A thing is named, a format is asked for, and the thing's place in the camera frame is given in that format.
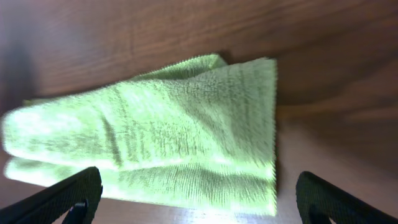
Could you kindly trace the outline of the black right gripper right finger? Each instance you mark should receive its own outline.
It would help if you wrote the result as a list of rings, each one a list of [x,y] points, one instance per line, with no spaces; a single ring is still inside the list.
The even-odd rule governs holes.
[[[295,191],[297,208],[304,224],[397,224],[397,218],[309,171],[299,175]]]

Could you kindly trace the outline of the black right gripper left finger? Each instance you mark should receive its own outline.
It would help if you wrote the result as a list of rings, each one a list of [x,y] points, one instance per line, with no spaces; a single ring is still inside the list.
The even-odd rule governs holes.
[[[103,186],[98,168],[89,167],[37,194],[1,209],[3,224],[91,224]]]

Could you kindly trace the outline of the light green cloth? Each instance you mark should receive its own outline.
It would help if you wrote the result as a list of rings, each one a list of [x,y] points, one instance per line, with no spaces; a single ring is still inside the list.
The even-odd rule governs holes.
[[[53,185],[99,169],[106,198],[275,215],[277,63],[193,57],[6,113],[4,175]]]

